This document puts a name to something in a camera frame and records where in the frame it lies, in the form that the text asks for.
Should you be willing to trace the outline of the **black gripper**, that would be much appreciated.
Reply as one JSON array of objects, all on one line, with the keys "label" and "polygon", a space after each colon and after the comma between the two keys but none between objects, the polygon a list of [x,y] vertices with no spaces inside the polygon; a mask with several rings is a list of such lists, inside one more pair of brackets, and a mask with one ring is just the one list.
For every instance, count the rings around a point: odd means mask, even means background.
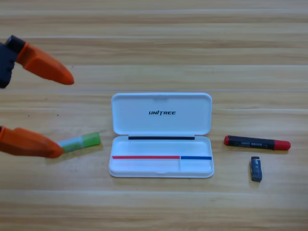
[{"label": "black gripper", "polygon": [[59,61],[24,40],[11,35],[0,44],[0,88],[8,86],[14,64],[20,64],[30,73],[64,85],[74,84],[73,75]]}]

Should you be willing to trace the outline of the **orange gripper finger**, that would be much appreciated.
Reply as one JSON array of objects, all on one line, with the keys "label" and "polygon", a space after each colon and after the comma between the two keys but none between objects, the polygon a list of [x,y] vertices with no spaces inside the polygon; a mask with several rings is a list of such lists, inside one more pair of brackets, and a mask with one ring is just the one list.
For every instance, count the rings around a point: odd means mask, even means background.
[{"label": "orange gripper finger", "polygon": [[16,156],[60,157],[64,151],[56,142],[23,128],[0,128],[0,150]]}]

